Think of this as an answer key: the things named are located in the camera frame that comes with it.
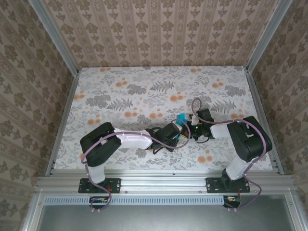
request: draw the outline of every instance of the black mounting plate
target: black mounting plate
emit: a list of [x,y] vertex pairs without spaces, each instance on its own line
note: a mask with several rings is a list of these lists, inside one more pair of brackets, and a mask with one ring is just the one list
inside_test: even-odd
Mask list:
[[[98,185],[108,189],[111,193],[120,193],[121,179],[120,178],[106,178]],[[106,193],[104,190],[94,186],[89,178],[80,179],[78,193]]]
[[241,193],[250,192],[249,182],[244,177],[232,181],[232,184],[233,186],[226,190],[220,177],[206,178],[207,193],[239,193],[239,189],[241,190]]

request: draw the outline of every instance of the floral tablecloth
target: floral tablecloth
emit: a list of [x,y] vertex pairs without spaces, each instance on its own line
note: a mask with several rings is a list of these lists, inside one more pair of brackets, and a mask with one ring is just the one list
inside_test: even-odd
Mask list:
[[[54,168],[84,168],[79,141],[102,123],[125,130],[163,127],[178,114],[191,113],[196,97],[215,121],[257,117],[241,66],[83,68]],[[178,145],[184,142],[180,138]],[[155,155],[120,148],[105,168],[213,170],[225,168],[235,155],[230,139],[191,140],[180,150]],[[272,169],[268,155],[253,168]]]

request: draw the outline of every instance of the gray floor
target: gray floor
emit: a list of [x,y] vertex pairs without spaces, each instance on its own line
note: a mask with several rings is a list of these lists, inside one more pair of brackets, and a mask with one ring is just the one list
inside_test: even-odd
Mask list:
[[293,231],[283,196],[261,196],[237,212],[210,205],[45,206],[39,231]]

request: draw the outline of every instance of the wall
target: wall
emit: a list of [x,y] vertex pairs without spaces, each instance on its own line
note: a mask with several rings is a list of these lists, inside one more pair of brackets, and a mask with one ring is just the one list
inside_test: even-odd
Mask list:
[[0,230],[18,230],[45,174],[72,76],[26,0],[0,1]]
[[286,174],[308,211],[308,1],[294,0],[253,76]]
[[43,0],[79,68],[246,65],[278,0]]

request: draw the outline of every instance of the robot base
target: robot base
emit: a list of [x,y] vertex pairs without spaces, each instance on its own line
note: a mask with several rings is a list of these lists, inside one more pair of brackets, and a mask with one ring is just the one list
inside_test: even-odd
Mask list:
[[[98,185],[109,190],[110,193],[120,193],[121,179],[120,178],[106,178]],[[78,193],[106,193],[104,190],[94,186],[89,178],[80,179]]]
[[207,193],[250,192],[249,182],[244,177],[231,180],[226,173],[226,169],[222,171],[221,177],[209,177],[205,181]]

